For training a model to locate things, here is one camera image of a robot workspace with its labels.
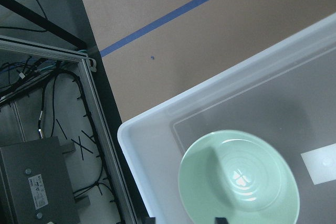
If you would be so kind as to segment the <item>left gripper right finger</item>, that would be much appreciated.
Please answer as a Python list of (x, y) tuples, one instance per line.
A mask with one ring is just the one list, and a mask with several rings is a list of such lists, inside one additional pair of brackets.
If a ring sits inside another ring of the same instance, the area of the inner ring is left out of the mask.
[(215, 217), (214, 224), (227, 224), (225, 217)]

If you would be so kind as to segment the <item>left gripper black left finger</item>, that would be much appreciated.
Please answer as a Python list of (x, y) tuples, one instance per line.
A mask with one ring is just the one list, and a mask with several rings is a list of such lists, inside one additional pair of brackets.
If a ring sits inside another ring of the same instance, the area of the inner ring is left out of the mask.
[(155, 217), (145, 217), (143, 220), (144, 224), (156, 224), (156, 218)]

